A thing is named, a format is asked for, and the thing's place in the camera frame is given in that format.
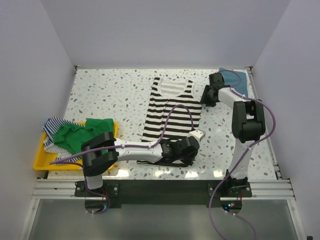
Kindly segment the blue ribbed tank top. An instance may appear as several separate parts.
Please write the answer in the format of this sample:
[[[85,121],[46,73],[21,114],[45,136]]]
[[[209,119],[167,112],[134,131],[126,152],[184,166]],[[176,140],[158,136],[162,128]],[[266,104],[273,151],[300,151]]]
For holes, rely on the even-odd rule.
[[[239,94],[248,97],[247,76],[241,71],[227,71],[220,68],[219,72],[222,74],[224,83],[232,86]]]

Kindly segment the black white striped tank top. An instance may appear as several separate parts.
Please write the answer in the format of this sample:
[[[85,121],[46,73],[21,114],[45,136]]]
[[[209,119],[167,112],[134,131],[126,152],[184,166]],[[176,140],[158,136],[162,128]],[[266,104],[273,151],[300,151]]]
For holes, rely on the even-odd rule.
[[[193,95],[194,82],[163,81],[155,77],[142,133],[142,142],[181,140],[199,127],[202,105]]]

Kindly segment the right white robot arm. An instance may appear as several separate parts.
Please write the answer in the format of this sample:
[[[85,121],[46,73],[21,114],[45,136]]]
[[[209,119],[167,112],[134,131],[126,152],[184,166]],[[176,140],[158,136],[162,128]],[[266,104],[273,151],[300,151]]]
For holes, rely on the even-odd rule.
[[[205,86],[200,100],[207,107],[215,107],[218,102],[232,109],[231,132],[235,147],[226,175],[212,193],[233,197],[247,188],[253,148],[266,132],[264,107],[225,84],[220,72],[209,75],[209,84]]]

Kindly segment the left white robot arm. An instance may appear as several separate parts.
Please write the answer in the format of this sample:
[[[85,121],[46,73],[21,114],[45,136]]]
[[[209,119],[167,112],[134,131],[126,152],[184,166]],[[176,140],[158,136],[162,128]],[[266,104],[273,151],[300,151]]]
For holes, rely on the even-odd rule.
[[[136,161],[162,167],[188,167],[193,164],[205,137],[201,130],[192,130],[182,139],[170,138],[151,142],[132,142],[105,132],[81,145],[86,191],[99,196],[104,190],[102,174],[113,164]]]

